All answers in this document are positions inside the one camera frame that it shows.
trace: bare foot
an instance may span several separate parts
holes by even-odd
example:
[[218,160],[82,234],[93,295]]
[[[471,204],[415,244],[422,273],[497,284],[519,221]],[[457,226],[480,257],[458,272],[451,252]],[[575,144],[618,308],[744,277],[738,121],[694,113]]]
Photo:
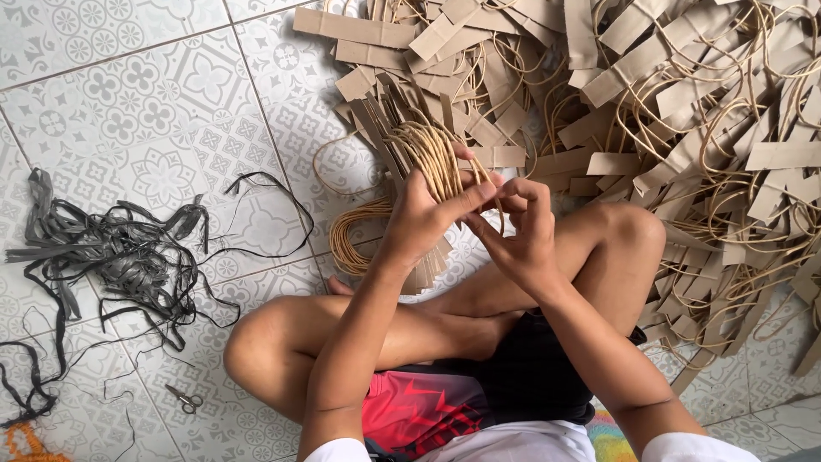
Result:
[[353,295],[354,289],[351,286],[340,281],[335,275],[328,278],[328,290],[331,295]]

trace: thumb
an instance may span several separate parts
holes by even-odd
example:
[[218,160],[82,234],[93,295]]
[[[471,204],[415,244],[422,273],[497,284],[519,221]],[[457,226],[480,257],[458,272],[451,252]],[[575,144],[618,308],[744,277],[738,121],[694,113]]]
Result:
[[448,199],[439,204],[439,213],[443,214],[443,218],[452,223],[464,214],[479,209],[485,202],[493,199],[496,195],[496,187],[491,182],[483,182],[471,186],[463,191],[462,194]]
[[503,238],[486,219],[482,218],[482,215],[476,212],[470,212],[462,219],[465,221],[465,224],[467,224],[467,227],[470,228],[470,231],[473,231],[473,234],[475,234],[484,244],[485,248],[488,249],[491,257],[498,256],[504,251],[505,238]]

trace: colorful mat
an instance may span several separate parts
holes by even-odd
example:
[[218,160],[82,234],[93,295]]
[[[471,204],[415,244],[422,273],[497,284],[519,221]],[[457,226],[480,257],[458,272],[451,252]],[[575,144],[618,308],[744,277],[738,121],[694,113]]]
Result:
[[596,450],[596,462],[638,462],[608,411],[596,409],[595,417],[585,427]]

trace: white sleeve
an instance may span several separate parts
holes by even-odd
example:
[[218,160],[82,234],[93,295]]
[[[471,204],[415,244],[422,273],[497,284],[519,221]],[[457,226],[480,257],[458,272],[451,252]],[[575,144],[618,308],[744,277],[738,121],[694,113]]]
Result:
[[642,462],[760,462],[750,452],[694,433],[664,433],[644,448]]
[[305,462],[370,462],[368,450],[362,441],[338,438],[316,448]]

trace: orange object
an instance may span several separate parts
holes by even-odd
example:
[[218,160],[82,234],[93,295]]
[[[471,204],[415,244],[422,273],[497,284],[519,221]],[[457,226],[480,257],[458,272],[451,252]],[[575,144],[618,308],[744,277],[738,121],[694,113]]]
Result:
[[[20,430],[25,435],[26,442],[29,443],[31,454],[22,454],[17,445],[11,441],[14,438],[14,432]],[[66,456],[62,454],[52,454],[45,452],[43,443],[34,435],[34,430],[28,422],[16,423],[6,430],[6,446],[8,451],[14,459],[9,462],[71,462]]]

